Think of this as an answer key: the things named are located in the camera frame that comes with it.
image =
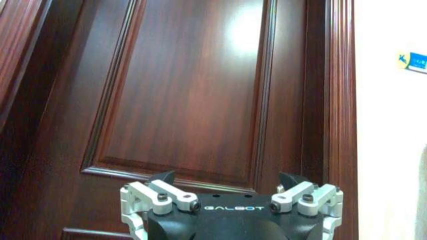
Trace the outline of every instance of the door frame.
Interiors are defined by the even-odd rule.
[[[307,0],[302,174],[344,192],[339,240],[359,239],[354,2]]]
[[[343,223],[336,230],[335,239],[355,240],[359,238],[359,220],[354,0],[306,1],[300,173],[314,182],[328,182],[343,189]],[[8,71],[13,71],[11,81],[16,83],[17,91],[16,94],[8,94],[7,99],[0,99],[12,103],[11,109],[1,112],[7,119],[0,127],[0,140],[4,141],[0,149],[4,160],[1,164],[13,166],[8,173],[11,177],[3,179],[7,186],[7,190],[1,192],[3,197],[11,196],[11,191],[19,185],[25,156],[32,149],[49,88],[83,3],[81,0],[67,4],[56,0],[40,2],[36,18],[28,23],[32,33],[28,36],[16,35],[16,41],[28,46],[21,53],[21,59],[27,60],[20,62],[17,69],[8,68]],[[55,38],[61,38],[59,44],[47,44]],[[40,85],[44,86],[44,91],[35,93],[32,89]],[[8,204],[1,207],[0,212],[7,210],[7,206]]]

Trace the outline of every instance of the door panel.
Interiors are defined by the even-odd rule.
[[[5,236],[125,238],[119,189],[161,171],[271,193],[300,173],[304,49],[306,1],[84,1]]]
[[[262,0],[147,2],[91,166],[255,187],[262,15]]]

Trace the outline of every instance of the reddish-brown wood grain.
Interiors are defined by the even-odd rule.
[[[338,239],[359,239],[354,0],[328,2],[326,151],[328,182],[346,193]]]
[[[4,127],[25,66],[25,51],[41,14],[44,0],[7,1],[0,14],[0,132]]]
[[[322,179],[326,160],[310,154],[328,152],[312,147],[331,129],[316,127],[330,111],[316,98],[328,87],[328,6],[84,1],[64,60],[53,57],[60,68],[5,236],[125,239],[119,188],[157,171],[175,169],[177,185],[195,192],[271,193],[279,171]]]

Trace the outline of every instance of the door molding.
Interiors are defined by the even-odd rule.
[[[328,0],[327,4],[324,161],[327,180],[346,194],[336,239],[359,239],[355,8],[354,0]]]
[[[359,239],[354,19],[354,0],[307,0],[300,172],[344,192],[339,240]]]

